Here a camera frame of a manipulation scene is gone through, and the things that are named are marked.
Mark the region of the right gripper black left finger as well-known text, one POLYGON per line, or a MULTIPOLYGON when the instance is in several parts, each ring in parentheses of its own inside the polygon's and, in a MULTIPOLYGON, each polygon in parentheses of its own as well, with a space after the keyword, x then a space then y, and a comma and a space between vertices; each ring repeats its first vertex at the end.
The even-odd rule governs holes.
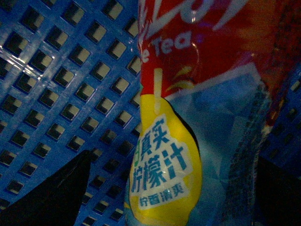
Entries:
POLYGON ((2 226, 72 226, 87 189, 91 152, 84 150, 0 213, 2 226))

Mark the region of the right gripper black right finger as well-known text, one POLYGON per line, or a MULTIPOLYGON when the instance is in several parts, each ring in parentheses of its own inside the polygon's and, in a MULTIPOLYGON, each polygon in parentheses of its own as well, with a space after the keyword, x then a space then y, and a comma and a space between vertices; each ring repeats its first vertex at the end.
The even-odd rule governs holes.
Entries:
POLYGON ((260 157, 257 165, 256 198, 265 226, 301 224, 301 181, 260 157))

